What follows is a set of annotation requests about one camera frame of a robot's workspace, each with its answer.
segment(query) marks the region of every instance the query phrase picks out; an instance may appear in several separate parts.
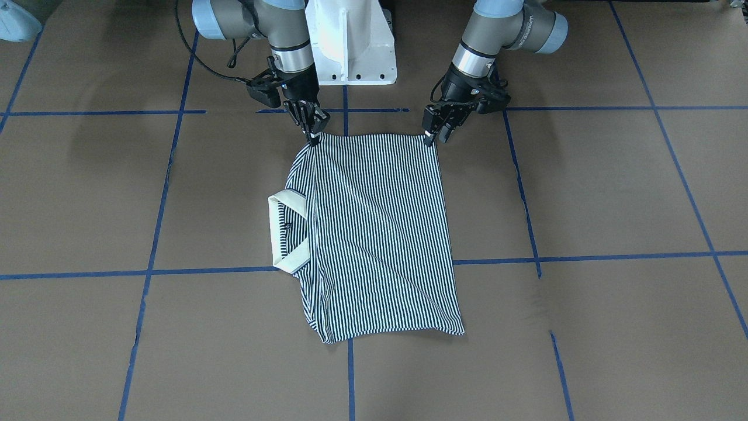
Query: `white metal stand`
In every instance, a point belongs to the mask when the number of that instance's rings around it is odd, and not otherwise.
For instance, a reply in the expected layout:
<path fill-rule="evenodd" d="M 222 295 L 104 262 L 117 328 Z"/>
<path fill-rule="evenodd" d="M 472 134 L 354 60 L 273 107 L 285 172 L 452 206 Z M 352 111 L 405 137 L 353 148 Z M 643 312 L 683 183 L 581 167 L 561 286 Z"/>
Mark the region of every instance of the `white metal stand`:
<path fill-rule="evenodd" d="M 310 0 L 307 24 L 320 85 L 391 85 L 395 40 L 377 0 Z"/>

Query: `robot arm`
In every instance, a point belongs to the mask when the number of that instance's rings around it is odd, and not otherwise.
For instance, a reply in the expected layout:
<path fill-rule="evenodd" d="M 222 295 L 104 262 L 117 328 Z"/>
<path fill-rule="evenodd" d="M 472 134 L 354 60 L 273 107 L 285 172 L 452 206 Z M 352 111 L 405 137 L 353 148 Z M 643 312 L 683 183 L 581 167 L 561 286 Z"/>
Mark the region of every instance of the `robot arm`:
<path fill-rule="evenodd" d="M 246 80 L 249 94 L 271 108 L 283 106 L 315 145 L 330 115 L 317 100 L 319 81 L 304 14 L 304 0 L 194 0 L 192 17 L 206 38 L 267 38 L 268 68 Z"/>
<path fill-rule="evenodd" d="M 473 14 L 447 73 L 442 77 L 441 98 L 426 106 L 423 129 L 427 145 L 446 142 L 472 111 L 502 111 L 511 97 L 499 80 L 496 54 L 522 49 L 550 54 L 566 39 L 568 24 L 558 13 L 545 10 L 535 0 L 477 0 Z"/>

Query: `blue tape line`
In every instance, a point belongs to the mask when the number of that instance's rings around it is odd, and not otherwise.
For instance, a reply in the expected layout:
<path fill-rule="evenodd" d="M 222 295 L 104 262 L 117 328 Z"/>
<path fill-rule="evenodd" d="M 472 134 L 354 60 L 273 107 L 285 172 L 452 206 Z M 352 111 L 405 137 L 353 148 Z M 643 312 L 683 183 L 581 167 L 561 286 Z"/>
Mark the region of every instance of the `blue tape line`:
<path fill-rule="evenodd" d="M 465 266 L 469 264 L 508 264 L 508 263 L 533 263 L 536 262 L 534 257 L 519 258 L 475 258 L 468 260 L 453 260 L 453 266 Z"/>
<path fill-rule="evenodd" d="M 410 112 L 410 111 L 411 109 L 409 108 L 351 108 L 351 109 L 348 109 L 348 112 Z"/>
<path fill-rule="evenodd" d="M 409 108 L 326 108 L 326 112 L 346 113 L 346 112 L 410 112 Z M 285 109 L 261 109 L 255 114 L 284 114 Z"/>
<path fill-rule="evenodd" d="M 725 250 L 721 252 L 674 252 L 674 253 L 642 253 L 630 255 L 572 255 L 572 256 L 549 256 L 538 257 L 540 262 L 552 261 L 609 261 L 609 260 L 644 260 L 656 258 L 698 258 L 718 256 L 748 256 L 748 250 Z M 474 258 L 464 260 L 453 260 L 455 266 L 467 266 L 472 264 L 514 264 L 534 263 L 534 257 L 520 258 Z M 278 269 L 273 266 L 244 266 L 244 267 L 197 267 L 185 269 L 153 269 L 148 270 L 110 270 L 102 272 L 59 272 L 59 273 L 10 273 L 0 274 L 0 280 L 16 279 L 55 279 L 55 278 L 96 278 L 115 276 L 143 276 L 150 273 L 152 276 L 162 275 L 195 275 L 203 273 L 247 273 L 247 272 L 275 272 Z"/>
<path fill-rule="evenodd" d="M 107 270 L 102 272 L 62 272 L 62 273 L 14 273 L 0 275 L 0 281 L 15 279 L 60 279 L 60 278 L 103 278 L 115 276 L 143 276 L 145 270 Z"/>
<path fill-rule="evenodd" d="M 169 163 L 166 166 L 166 176 L 164 178 L 164 187 L 161 193 L 161 204 L 159 205 L 159 215 L 156 218 L 156 228 L 153 232 L 153 245 L 150 250 L 150 258 L 148 260 L 148 273 L 145 276 L 143 282 L 143 294 L 141 295 L 141 305 L 138 310 L 138 322 L 135 325 L 135 343 L 132 345 L 130 350 L 130 361 L 127 366 L 127 376 L 125 377 L 125 386 L 122 392 L 122 402 L 120 403 L 120 413 L 117 418 L 118 421 L 124 421 L 125 411 L 127 410 L 127 399 L 130 394 L 130 386 L 132 385 L 132 374 L 135 371 L 135 361 L 138 357 L 138 346 L 140 345 L 140 335 L 143 330 L 143 320 L 145 318 L 145 299 L 148 296 L 150 290 L 151 272 L 153 271 L 153 264 L 156 262 L 156 249 L 159 245 L 159 235 L 161 233 L 161 224 L 164 219 L 164 209 L 166 207 L 166 197 L 169 193 L 169 175 L 171 173 L 171 166 L 174 164 L 174 152 L 177 149 L 177 143 L 180 138 L 180 130 L 182 128 L 182 119 L 184 117 L 185 103 L 187 101 L 187 93 L 189 91 L 189 81 L 192 76 L 192 65 L 194 63 L 194 53 L 197 49 L 199 32 L 194 32 L 194 38 L 192 40 L 192 54 L 190 55 L 189 64 L 187 65 L 187 74 L 185 76 L 184 88 L 182 89 L 182 102 L 180 104 L 180 113 L 177 117 L 177 125 L 174 128 L 174 137 L 171 141 L 171 152 L 169 153 Z"/>
<path fill-rule="evenodd" d="M 522 174 L 519 171 L 519 162 L 517 161 L 517 151 L 514 147 L 514 139 L 512 138 L 512 128 L 509 126 L 509 115 L 506 111 L 502 112 L 504 117 L 504 127 L 506 128 L 506 137 L 509 139 L 509 150 L 512 152 L 512 162 L 515 165 L 515 171 L 517 172 L 517 187 L 519 188 L 519 196 L 522 199 L 522 205 L 524 206 L 524 217 L 527 221 L 527 233 L 530 236 L 530 246 L 533 248 L 533 257 L 535 258 L 535 269 L 538 271 L 538 278 L 543 276 L 543 270 L 540 268 L 540 259 L 538 258 L 538 246 L 535 242 L 535 235 L 533 233 L 533 223 L 530 220 L 530 208 L 527 206 L 527 197 L 524 195 L 524 186 L 522 185 Z"/>
<path fill-rule="evenodd" d="M 715 252 L 716 255 L 748 255 L 748 250 L 730 250 L 726 252 Z"/>
<path fill-rule="evenodd" d="M 30 112 L 12 112 L 13 117 L 37 117 L 37 116 L 56 116 L 56 115 L 151 115 L 151 114 L 205 114 L 204 109 L 154 109 L 154 110 L 127 110 L 127 111 L 30 111 Z"/>
<path fill-rule="evenodd" d="M 650 106 L 510 106 L 506 111 L 620 111 L 651 110 Z"/>
<path fill-rule="evenodd" d="M 353 338 L 348 339 L 348 420 L 356 421 L 356 390 L 354 383 Z"/>
<path fill-rule="evenodd" d="M 273 266 L 249 266 L 249 267 L 205 267 L 198 269 L 154 269 L 151 273 L 155 275 L 196 275 L 203 273 L 247 273 L 247 272 L 275 272 L 279 270 Z"/>
<path fill-rule="evenodd" d="M 699 109 L 748 109 L 748 106 L 656 106 L 657 109 L 683 109 L 683 110 L 699 110 Z"/>
<path fill-rule="evenodd" d="M 348 86 L 343 85 L 343 136 L 348 135 Z M 348 339 L 348 420 L 356 420 L 356 393 L 354 384 L 353 338 Z"/>
<path fill-rule="evenodd" d="M 696 200 L 693 197 L 691 188 L 688 186 L 688 182 L 686 181 L 686 176 L 683 173 L 681 164 L 678 161 L 678 157 L 675 155 L 675 149 L 672 146 L 670 137 L 667 134 L 667 130 L 665 130 L 665 125 L 662 122 L 660 113 L 657 110 L 657 107 L 655 106 L 655 100 L 652 97 L 652 93 L 650 92 L 649 87 L 647 86 L 646 80 L 644 79 L 644 73 L 642 73 L 642 69 L 639 66 L 637 57 L 634 55 L 634 50 L 631 48 L 631 43 L 629 42 L 628 37 L 626 36 L 626 31 L 623 29 L 623 24 L 621 24 L 621 20 L 618 16 L 618 13 L 616 12 L 616 7 L 613 6 L 613 2 L 610 0 L 608 1 L 608 4 L 610 6 L 610 10 L 613 12 L 613 17 L 616 18 L 616 23 L 618 24 L 618 28 L 621 31 L 621 36 L 623 36 L 623 41 L 626 43 L 626 48 L 628 49 L 628 53 L 631 56 L 631 60 L 634 61 L 634 66 L 636 67 L 637 73 L 639 74 L 639 78 L 642 81 L 642 86 L 644 87 L 644 91 L 647 93 L 647 98 L 649 98 L 649 103 L 652 105 L 654 116 L 657 119 L 657 124 L 660 126 L 660 131 L 662 132 L 662 136 L 665 138 L 667 149 L 670 152 L 670 156 L 672 158 L 673 163 L 675 164 L 675 169 L 678 170 L 678 176 L 681 178 L 681 182 L 683 183 L 683 188 L 685 188 L 686 190 L 686 195 L 688 196 L 688 201 L 691 203 L 693 212 L 696 215 L 696 220 L 699 221 L 699 226 L 701 227 L 702 233 L 704 234 L 704 239 L 706 240 L 706 243 L 709 247 L 709 251 L 711 252 L 714 258 L 714 264 L 717 266 L 717 270 L 720 273 L 722 282 L 725 285 L 727 294 L 730 298 L 730 301 L 732 302 L 732 307 L 735 310 L 735 314 L 738 317 L 738 321 L 740 322 L 741 327 L 743 328 L 743 333 L 745 334 L 746 339 L 748 339 L 748 325 L 746 324 L 745 318 L 743 317 L 743 313 L 741 311 L 740 306 L 738 305 L 738 301 L 735 299 L 735 295 L 732 292 L 732 288 L 730 287 L 730 283 L 727 280 L 727 276 L 725 276 L 725 272 L 722 269 L 722 264 L 720 263 L 720 259 L 717 256 L 716 251 L 714 250 L 714 245 L 712 244 L 711 238 L 709 237 L 709 233 L 707 232 L 706 224 L 704 224 L 704 219 L 702 218 L 701 213 L 699 212 L 699 208 L 696 206 Z"/>
<path fill-rule="evenodd" d="M 5 115 L 3 115 L 2 120 L 0 120 L 0 133 L 2 133 L 5 128 L 5 123 L 7 122 L 8 117 L 10 117 L 10 111 L 13 109 L 13 104 L 16 102 L 18 91 L 21 89 L 21 83 L 23 83 L 23 78 L 26 77 L 26 71 L 28 70 L 28 66 L 31 64 L 31 59 L 34 58 L 34 53 L 37 51 L 37 46 L 39 46 L 39 39 L 41 39 L 43 33 L 44 27 L 42 27 L 42 30 L 37 34 L 37 37 L 34 40 L 34 45 L 31 46 L 31 51 L 28 52 L 26 62 L 23 64 L 23 68 L 21 69 L 21 74 L 18 76 L 16 87 L 13 89 L 13 94 L 10 96 L 10 101 L 8 101 L 7 107 L 5 108 Z"/>
<path fill-rule="evenodd" d="M 711 257 L 712 252 L 677 252 L 677 253 L 642 253 L 632 255 L 573 255 L 558 257 L 541 257 L 542 262 L 551 261 L 606 261 L 606 260 L 643 260 L 653 258 L 694 258 Z"/>
<path fill-rule="evenodd" d="M 566 413 L 568 414 L 568 421 L 574 421 L 574 408 L 571 407 L 571 395 L 568 393 L 568 384 L 566 383 L 566 373 L 563 370 L 563 362 L 561 361 L 561 354 L 559 353 L 559 347 L 556 342 L 556 335 L 551 330 L 551 341 L 554 344 L 554 354 L 556 354 L 556 366 L 559 369 L 559 377 L 561 378 L 561 389 L 563 390 L 563 400 L 566 402 Z"/>
<path fill-rule="evenodd" d="M 738 315 L 738 321 L 743 328 L 743 334 L 745 335 L 746 339 L 748 339 L 748 325 L 746 325 L 746 319 L 743 317 L 743 313 L 741 312 L 741 308 L 738 305 L 738 299 L 735 297 L 735 293 L 732 292 L 732 287 L 730 286 L 730 282 L 727 280 L 725 270 L 722 268 L 720 258 L 717 257 L 716 253 L 714 254 L 714 256 L 712 256 L 712 258 L 714 259 L 714 264 L 717 266 L 717 271 L 720 272 L 720 278 L 722 278 L 722 284 L 725 286 L 725 291 L 727 291 L 727 296 L 730 298 L 732 308 L 735 309 L 735 314 Z"/>

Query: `silver metal ring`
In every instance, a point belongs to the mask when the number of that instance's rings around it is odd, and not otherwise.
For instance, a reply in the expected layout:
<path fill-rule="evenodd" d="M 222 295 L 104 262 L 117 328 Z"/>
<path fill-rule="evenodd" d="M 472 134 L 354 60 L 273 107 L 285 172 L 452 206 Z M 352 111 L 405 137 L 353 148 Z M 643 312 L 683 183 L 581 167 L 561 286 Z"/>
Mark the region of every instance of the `silver metal ring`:
<path fill-rule="evenodd" d="M 496 58 L 493 57 L 487 58 L 474 54 L 460 44 L 457 46 L 452 63 L 463 73 L 474 77 L 484 77 L 488 75 L 495 60 Z"/>
<path fill-rule="evenodd" d="M 312 55 L 312 46 L 310 44 L 290 51 L 276 51 L 272 46 L 270 48 L 277 59 L 275 65 L 283 72 L 300 72 L 314 64 L 314 56 Z"/>

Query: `light blue cap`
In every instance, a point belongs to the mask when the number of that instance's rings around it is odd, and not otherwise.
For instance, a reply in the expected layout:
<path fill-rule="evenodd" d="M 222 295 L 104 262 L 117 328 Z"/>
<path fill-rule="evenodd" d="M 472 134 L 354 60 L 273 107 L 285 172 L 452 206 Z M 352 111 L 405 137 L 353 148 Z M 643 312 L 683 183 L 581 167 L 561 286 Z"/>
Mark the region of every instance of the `light blue cap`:
<path fill-rule="evenodd" d="M 568 22 L 563 15 L 556 13 L 556 22 L 554 22 L 554 28 L 551 30 L 551 34 L 548 35 L 548 39 L 545 41 L 542 47 L 535 54 L 551 54 L 563 45 L 568 34 Z"/>
<path fill-rule="evenodd" d="M 23 7 L 0 0 L 0 40 L 22 42 L 34 39 L 42 24 Z"/>
<path fill-rule="evenodd" d="M 194 20 L 197 31 L 205 38 L 209 40 L 226 39 L 221 31 L 221 26 L 218 25 L 218 20 L 215 18 L 210 0 L 193 0 L 192 20 Z"/>
<path fill-rule="evenodd" d="M 522 10 L 524 0 L 478 0 L 473 11 L 480 16 L 501 18 L 514 16 Z"/>

